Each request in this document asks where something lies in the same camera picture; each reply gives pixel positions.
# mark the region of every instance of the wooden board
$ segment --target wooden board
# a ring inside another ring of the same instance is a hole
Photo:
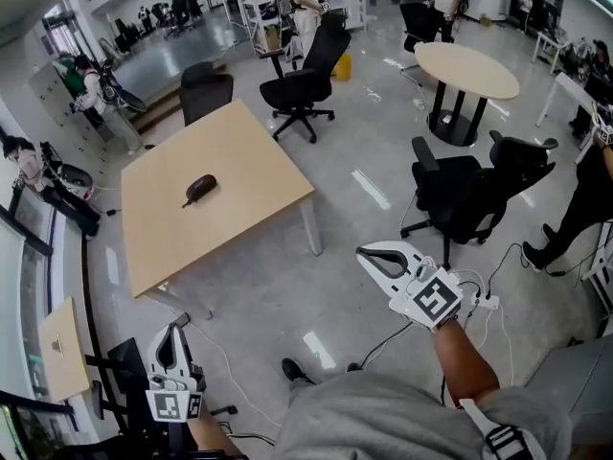
[[[85,357],[79,342],[75,301],[67,298],[38,327],[49,395],[54,403],[89,390]]]
[[[476,50],[446,42],[420,43],[415,58],[429,75],[487,99],[513,99],[519,82],[498,61]]]
[[[182,209],[210,173],[217,187]],[[132,296],[312,195],[313,187],[241,101],[229,103],[122,171],[122,215]]]

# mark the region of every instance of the gray shirt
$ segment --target gray shirt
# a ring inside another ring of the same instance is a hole
[[[275,460],[482,458],[485,441],[468,415],[393,377],[351,372],[301,389],[285,416]],[[495,423],[529,430],[548,459],[568,458],[570,419],[520,387],[479,405]]]

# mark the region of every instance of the gray floor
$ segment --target gray floor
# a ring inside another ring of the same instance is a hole
[[[176,80],[187,67],[200,61],[220,59],[247,32],[228,22],[223,8],[206,12],[192,30],[164,39],[166,29],[139,41],[135,53],[116,71],[119,83],[142,100],[154,97]]]
[[[551,153],[556,161],[554,171],[511,200],[505,218],[485,245],[452,246],[453,267],[477,270],[484,278],[498,266],[512,242],[528,240],[536,246],[544,243],[541,223],[549,222],[557,228],[576,185],[573,161],[578,147],[566,126],[576,106],[560,93],[542,127],[534,126],[553,77],[544,63],[530,62],[533,40],[514,29],[462,24],[457,42],[500,60],[517,76],[521,93],[513,101],[488,106],[477,143],[458,149],[428,136],[425,115],[430,106],[426,111],[416,109],[414,99],[420,94],[412,82],[398,73],[400,65],[414,62],[402,48],[404,33],[398,8],[380,0],[379,6],[370,7],[369,12],[376,17],[369,31],[352,35],[352,79],[335,82],[332,96],[323,104],[336,111],[336,120],[313,120],[320,138],[317,145],[305,141],[301,125],[281,141],[318,191],[316,214],[324,253],[313,257],[300,217],[287,215],[197,264],[172,286],[183,299],[205,302],[215,310],[213,320],[196,323],[226,350],[233,376],[249,400],[277,423],[283,420],[287,400],[286,383],[279,368],[281,358],[295,357],[315,379],[325,380],[341,373],[350,361],[361,360],[374,345],[404,325],[359,266],[354,250],[365,242],[398,238],[402,215],[415,190],[412,138],[428,137],[436,156],[471,154],[485,166],[490,165],[491,129],[526,140],[554,137],[559,141],[559,148]],[[259,85],[275,76],[272,66],[244,49],[230,51],[227,57],[231,62],[229,71],[235,77],[235,99],[245,101],[273,130],[281,119],[271,119],[271,109],[259,93]],[[429,104],[433,102],[435,86],[424,78]],[[451,106],[454,97],[453,91],[448,91],[445,103]],[[467,116],[476,102],[475,97],[466,97]],[[156,126],[148,140],[159,143],[182,126],[179,112]],[[116,161],[108,186],[119,186],[121,167],[128,161],[126,156]],[[362,190],[352,177],[355,170],[365,173],[389,198],[390,209],[382,210]],[[110,208],[119,207],[120,201],[119,192],[108,191],[101,195],[99,203]],[[424,214],[413,207],[404,224],[422,219]],[[599,227],[587,230],[553,267],[568,267],[591,252],[598,232]],[[411,243],[435,260],[442,259],[442,237],[436,230],[416,233]],[[112,257],[109,262],[109,250],[116,253],[117,266]],[[128,296],[121,216],[104,223],[89,244],[89,254],[102,345],[108,348],[135,336],[144,355],[149,340],[172,315],[146,297],[132,300]],[[470,274],[463,276],[474,279]],[[590,338],[595,334],[593,309],[598,306],[587,288],[574,287],[575,279],[576,273],[554,279],[524,269],[516,248],[495,276],[493,293],[504,305],[515,384],[524,383],[539,361],[551,349],[564,346],[571,336]],[[468,310],[466,305],[461,315]],[[475,311],[467,330],[473,342],[483,339],[487,315],[485,310]],[[239,409],[232,419],[235,431],[274,437],[278,429],[249,407],[230,381],[221,352],[195,329],[189,328],[187,335],[194,359],[203,365],[207,375],[210,406],[235,403]],[[307,346],[313,336],[321,346]],[[489,320],[488,340],[482,353],[501,383],[509,385],[510,349],[501,328],[500,311]],[[372,369],[404,376],[435,394],[441,384],[441,368],[430,336],[419,329],[391,342]],[[241,440],[240,445],[254,458],[269,454],[267,446],[257,441]]]

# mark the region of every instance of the buckle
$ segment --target buckle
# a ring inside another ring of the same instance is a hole
[[[514,425],[500,425],[486,436],[486,443],[497,460],[532,460],[524,435]]]

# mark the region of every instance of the yellow bucket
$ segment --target yellow bucket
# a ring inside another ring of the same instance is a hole
[[[338,81],[348,81],[352,77],[352,57],[343,55],[334,67],[334,75]]]

